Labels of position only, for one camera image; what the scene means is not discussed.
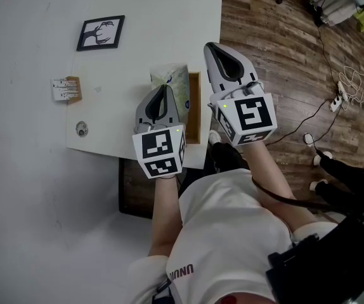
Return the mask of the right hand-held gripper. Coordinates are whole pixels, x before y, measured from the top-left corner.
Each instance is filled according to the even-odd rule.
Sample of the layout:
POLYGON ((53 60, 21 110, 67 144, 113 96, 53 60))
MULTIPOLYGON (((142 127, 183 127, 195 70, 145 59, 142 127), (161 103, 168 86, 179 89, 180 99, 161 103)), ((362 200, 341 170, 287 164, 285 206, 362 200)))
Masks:
POLYGON ((210 96, 210 106, 231 144, 241 146, 269 138, 277 129, 273 98, 264 92, 252 62, 215 42, 204 46, 204 57, 216 92, 210 96))

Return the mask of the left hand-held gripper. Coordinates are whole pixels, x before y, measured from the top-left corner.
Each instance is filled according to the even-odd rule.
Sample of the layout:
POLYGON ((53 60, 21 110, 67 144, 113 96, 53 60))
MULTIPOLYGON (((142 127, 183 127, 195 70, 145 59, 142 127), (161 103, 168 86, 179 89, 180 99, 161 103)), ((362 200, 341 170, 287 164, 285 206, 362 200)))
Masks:
POLYGON ((133 135, 137 161, 149 179, 182 172, 186 150, 185 125, 179 122, 172 88, 163 84, 150 91, 136 109, 133 135), (158 124, 176 124, 170 127, 158 124))

